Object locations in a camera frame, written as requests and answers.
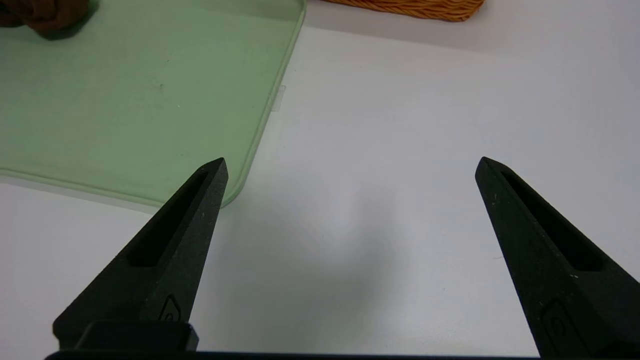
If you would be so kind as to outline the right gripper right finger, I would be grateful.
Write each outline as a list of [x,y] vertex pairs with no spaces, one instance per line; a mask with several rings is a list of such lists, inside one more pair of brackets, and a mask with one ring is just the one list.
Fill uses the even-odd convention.
[[540,357],[637,359],[639,282],[505,164],[475,181]]

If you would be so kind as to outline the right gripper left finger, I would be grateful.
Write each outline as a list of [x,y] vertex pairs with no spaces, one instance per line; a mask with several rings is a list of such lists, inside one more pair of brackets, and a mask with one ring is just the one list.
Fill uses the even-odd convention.
[[194,351],[189,319],[228,180],[199,167],[55,319],[62,351]]

